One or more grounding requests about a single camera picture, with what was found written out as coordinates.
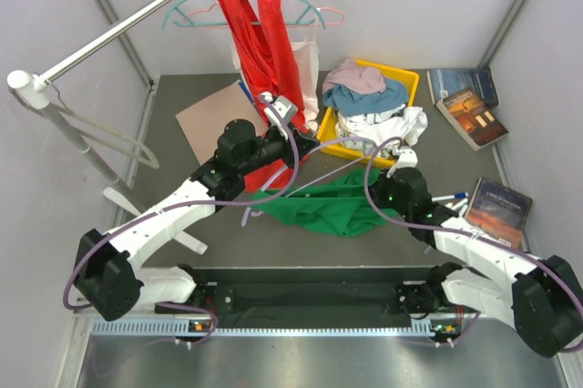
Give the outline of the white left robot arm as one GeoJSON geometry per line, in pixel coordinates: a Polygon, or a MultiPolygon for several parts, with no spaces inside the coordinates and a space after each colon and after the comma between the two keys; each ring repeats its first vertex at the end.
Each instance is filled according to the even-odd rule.
{"type": "Polygon", "coordinates": [[[185,311],[206,303],[205,288],[184,268],[145,268],[145,261],[184,229],[212,216],[245,189],[251,173],[282,161],[293,168],[319,142],[297,128],[285,136],[271,126],[264,136],[251,122],[231,121],[217,140],[212,158],[170,196],[124,226],[80,240],[73,284],[103,319],[115,321],[135,307],[175,302],[185,311]]]}

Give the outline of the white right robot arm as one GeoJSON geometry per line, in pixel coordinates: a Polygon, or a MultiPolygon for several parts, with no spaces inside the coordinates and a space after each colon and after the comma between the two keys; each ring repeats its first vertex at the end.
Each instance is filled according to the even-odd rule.
{"type": "Polygon", "coordinates": [[[507,247],[470,224],[458,212],[433,201],[421,171],[383,170],[364,181],[364,195],[379,215],[406,227],[432,249],[458,259],[437,267],[425,288],[436,311],[462,305],[513,329],[543,357],[582,349],[582,286],[567,260],[541,259],[507,247]]]}

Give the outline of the lavender plastic hanger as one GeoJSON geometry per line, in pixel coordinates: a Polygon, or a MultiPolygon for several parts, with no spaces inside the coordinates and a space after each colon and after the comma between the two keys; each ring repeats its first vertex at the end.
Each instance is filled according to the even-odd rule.
{"type": "MultiPolygon", "coordinates": [[[[369,139],[369,138],[363,138],[363,137],[343,137],[343,138],[335,138],[335,139],[332,139],[332,140],[328,140],[328,141],[325,141],[325,142],[321,142],[316,148],[314,148],[313,150],[311,150],[309,152],[309,154],[313,154],[314,152],[319,151],[319,150],[322,150],[322,149],[324,149],[324,148],[326,148],[328,146],[331,146],[331,145],[336,145],[336,144],[341,144],[343,142],[351,142],[351,141],[352,142],[362,142],[363,144],[369,144],[371,147],[375,145],[375,142],[373,140],[369,139]]],[[[288,198],[288,197],[290,197],[294,193],[297,193],[297,192],[300,192],[300,191],[302,191],[302,190],[304,190],[306,188],[309,188],[310,186],[313,186],[316,183],[319,183],[319,182],[321,182],[321,181],[323,181],[323,180],[331,177],[332,175],[335,175],[338,172],[340,172],[340,171],[342,171],[344,169],[349,168],[351,165],[354,165],[355,163],[358,163],[358,162],[360,162],[361,160],[363,160],[365,158],[369,158],[370,156],[371,156],[371,154],[363,154],[360,158],[358,158],[356,160],[350,160],[347,164],[345,164],[345,165],[343,165],[343,166],[341,166],[339,168],[333,169],[333,170],[329,171],[328,173],[325,173],[325,174],[321,175],[319,178],[313,179],[313,180],[305,183],[304,185],[301,185],[301,186],[293,189],[291,192],[287,192],[284,195],[284,197],[285,198],[288,198]]],[[[263,211],[252,212],[251,211],[251,207],[247,207],[243,211],[243,214],[242,214],[242,217],[241,217],[240,226],[242,228],[244,228],[247,225],[247,222],[248,222],[248,220],[249,220],[249,218],[251,216],[253,216],[253,217],[259,217],[262,214],[263,214],[263,211]]]]}

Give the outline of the green tank top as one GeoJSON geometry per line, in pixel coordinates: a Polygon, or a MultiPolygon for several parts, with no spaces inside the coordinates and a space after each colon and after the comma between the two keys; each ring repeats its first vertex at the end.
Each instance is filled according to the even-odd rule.
{"type": "Polygon", "coordinates": [[[286,226],[355,238],[386,223],[369,205],[363,190],[364,169],[354,168],[327,183],[304,189],[294,187],[249,213],[251,218],[268,215],[286,226]]]}

